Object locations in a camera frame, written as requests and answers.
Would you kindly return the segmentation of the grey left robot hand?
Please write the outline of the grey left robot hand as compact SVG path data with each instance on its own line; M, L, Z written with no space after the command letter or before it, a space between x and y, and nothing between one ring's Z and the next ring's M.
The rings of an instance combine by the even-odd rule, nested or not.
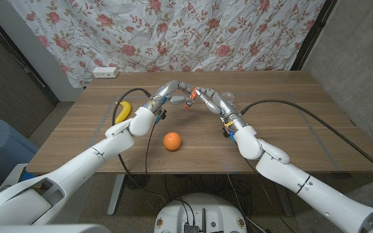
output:
M183 96L176 96L172 93L181 91L184 93ZM170 81L160 87L155 94L144 104L146 109L149 109L152 113L158 112L162 106L169 102L171 104L189 104L191 105L193 100L191 99L192 89L185 82L179 82L177 80Z

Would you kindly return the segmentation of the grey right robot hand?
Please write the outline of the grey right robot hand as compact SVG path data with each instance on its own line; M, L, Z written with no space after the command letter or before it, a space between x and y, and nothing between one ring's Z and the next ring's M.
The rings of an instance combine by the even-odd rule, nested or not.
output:
M221 118L224 126L233 131L238 131L246 126L248 123L239 114L234 104L230 103L228 99L223 97L217 91L204 87L197 87L195 89L197 98L203 101L207 109Z

